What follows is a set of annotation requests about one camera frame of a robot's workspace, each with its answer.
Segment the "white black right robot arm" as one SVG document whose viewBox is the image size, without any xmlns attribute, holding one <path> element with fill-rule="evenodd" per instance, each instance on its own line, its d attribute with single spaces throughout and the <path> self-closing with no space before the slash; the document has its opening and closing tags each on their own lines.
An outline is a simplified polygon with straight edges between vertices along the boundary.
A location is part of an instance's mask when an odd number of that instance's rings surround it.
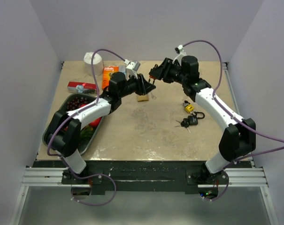
<svg viewBox="0 0 284 225">
<path fill-rule="evenodd" d="M 204 170 L 200 173 L 204 183 L 212 184 L 217 179 L 217 173 L 230 162 L 255 150 L 254 120 L 244 119 L 213 93 L 211 85 L 200 77 L 196 57 L 184 56 L 180 64 L 166 58 L 159 66 L 155 65 L 149 75 L 165 83 L 181 84 L 185 95 L 201 106 L 223 131 L 218 153 L 205 162 Z"/>
</svg>

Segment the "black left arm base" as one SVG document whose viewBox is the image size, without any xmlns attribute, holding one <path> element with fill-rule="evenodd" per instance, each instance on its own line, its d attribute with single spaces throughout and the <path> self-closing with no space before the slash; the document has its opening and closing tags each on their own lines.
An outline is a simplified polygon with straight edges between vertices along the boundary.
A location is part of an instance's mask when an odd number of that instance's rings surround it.
<svg viewBox="0 0 284 225">
<path fill-rule="evenodd" d="M 104 179 L 108 179 L 108 184 L 110 184 L 111 178 L 103 173 L 94 173 L 91 171 L 87 165 L 85 169 L 80 173 L 75 173 L 69 167 L 65 169 L 62 173 L 62 184 L 75 185 L 88 185 L 88 190 L 91 195 L 104 195 L 107 191 L 106 183 Z"/>
</svg>

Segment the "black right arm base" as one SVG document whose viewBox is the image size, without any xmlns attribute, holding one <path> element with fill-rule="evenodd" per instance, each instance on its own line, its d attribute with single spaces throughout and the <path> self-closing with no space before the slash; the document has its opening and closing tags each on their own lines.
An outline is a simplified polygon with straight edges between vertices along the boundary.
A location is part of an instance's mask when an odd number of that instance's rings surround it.
<svg viewBox="0 0 284 225">
<path fill-rule="evenodd" d="M 185 174 L 186 181 L 189 185 L 213 185 L 209 189 L 198 189 L 199 195 L 206 200 L 213 200 L 219 196 L 219 185 L 221 181 L 226 185 L 222 194 L 225 193 L 229 185 L 229 177 L 224 170 L 217 173 L 210 173 L 205 163 L 186 170 Z"/>
</svg>

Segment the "brass padlock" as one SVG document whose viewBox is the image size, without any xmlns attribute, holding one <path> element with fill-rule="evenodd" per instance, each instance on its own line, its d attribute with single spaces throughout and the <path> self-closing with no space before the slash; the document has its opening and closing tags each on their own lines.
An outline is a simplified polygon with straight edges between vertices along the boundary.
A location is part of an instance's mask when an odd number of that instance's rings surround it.
<svg viewBox="0 0 284 225">
<path fill-rule="evenodd" d="M 137 95 L 137 102 L 149 101 L 149 95 Z"/>
</svg>

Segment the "yellow padlock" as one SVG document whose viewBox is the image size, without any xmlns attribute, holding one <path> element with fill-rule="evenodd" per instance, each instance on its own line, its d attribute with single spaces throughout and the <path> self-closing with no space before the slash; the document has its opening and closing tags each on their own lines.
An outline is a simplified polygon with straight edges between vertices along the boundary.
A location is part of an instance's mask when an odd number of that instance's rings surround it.
<svg viewBox="0 0 284 225">
<path fill-rule="evenodd" d="M 183 102 L 183 107 L 184 107 L 184 110 L 185 110 L 187 113 L 192 114 L 193 111 L 194 111 L 194 106 L 193 106 L 190 102 L 188 102 L 187 100 L 185 100 L 185 101 Z"/>
</svg>

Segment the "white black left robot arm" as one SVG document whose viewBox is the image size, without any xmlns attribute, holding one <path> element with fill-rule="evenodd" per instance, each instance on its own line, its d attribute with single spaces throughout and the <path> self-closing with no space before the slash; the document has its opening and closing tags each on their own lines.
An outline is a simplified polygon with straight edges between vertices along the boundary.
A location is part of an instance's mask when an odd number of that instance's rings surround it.
<svg viewBox="0 0 284 225">
<path fill-rule="evenodd" d="M 98 100 L 77 110 L 55 112 L 43 141 L 67 163 L 73 171 L 73 180 L 84 184 L 88 181 L 89 173 L 85 170 L 86 162 L 78 150 L 81 130 L 90 122 L 113 113 L 121 105 L 123 97 L 132 93 L 143 96 L 155 88 L 142 74 L 126 79 L 124 73 L 115 72 Z"/>
</svg>

